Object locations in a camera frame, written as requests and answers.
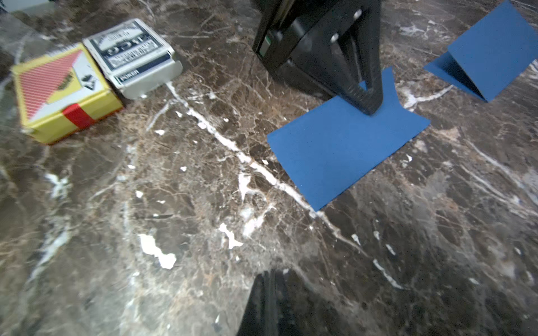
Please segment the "blue white poker card box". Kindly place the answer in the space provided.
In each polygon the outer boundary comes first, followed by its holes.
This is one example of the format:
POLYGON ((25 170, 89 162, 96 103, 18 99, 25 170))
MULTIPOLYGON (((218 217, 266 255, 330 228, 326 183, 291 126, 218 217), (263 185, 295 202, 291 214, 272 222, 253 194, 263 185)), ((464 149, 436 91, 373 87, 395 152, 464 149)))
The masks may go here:
POLYGON ((138 99, 184 70, 175 49, 139 18, 89 36, 83 44, 126 99, 138 99))

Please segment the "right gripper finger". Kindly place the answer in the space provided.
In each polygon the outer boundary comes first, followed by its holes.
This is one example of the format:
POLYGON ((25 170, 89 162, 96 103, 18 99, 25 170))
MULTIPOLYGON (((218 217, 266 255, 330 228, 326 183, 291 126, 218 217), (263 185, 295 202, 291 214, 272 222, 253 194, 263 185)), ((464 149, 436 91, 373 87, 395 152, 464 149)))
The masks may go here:
POLYGON ((238 335, 300 335, 284 274, 264 271, 254 280, 238 335))

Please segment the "yellow red card box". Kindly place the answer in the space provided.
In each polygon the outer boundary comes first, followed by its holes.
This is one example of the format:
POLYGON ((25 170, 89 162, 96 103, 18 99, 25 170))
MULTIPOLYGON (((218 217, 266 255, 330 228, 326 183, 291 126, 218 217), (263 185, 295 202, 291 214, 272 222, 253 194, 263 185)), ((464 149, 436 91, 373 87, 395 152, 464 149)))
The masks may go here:
POLYGON ((54 144, 123 108, 82 43, 11 68, 21 130, 54 144))

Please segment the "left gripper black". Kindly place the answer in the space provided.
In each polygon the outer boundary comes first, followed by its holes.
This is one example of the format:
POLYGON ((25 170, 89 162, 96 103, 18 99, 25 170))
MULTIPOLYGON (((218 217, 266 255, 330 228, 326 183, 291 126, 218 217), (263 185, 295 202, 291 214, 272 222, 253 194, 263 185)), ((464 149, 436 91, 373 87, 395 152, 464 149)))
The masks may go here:
POLYGON ((291 87, 340 96, 366 115, 383 101, 379 1, 255 1, 253 51, 291 87))

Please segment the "blue square paper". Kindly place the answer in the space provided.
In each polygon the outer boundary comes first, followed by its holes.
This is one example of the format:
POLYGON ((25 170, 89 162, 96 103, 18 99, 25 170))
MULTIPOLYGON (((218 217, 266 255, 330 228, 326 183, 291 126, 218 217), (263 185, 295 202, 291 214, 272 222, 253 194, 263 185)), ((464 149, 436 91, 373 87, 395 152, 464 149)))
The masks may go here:
POLYGON ((537 31, 504 1, 424 69, 490 102, 537 59, 537 31))
POLYGON ((267 136, 278 162, 319 211, 420 134, 430 121, 403 108, 391 68, 383 102, 367 116, 335 97, 267 136))

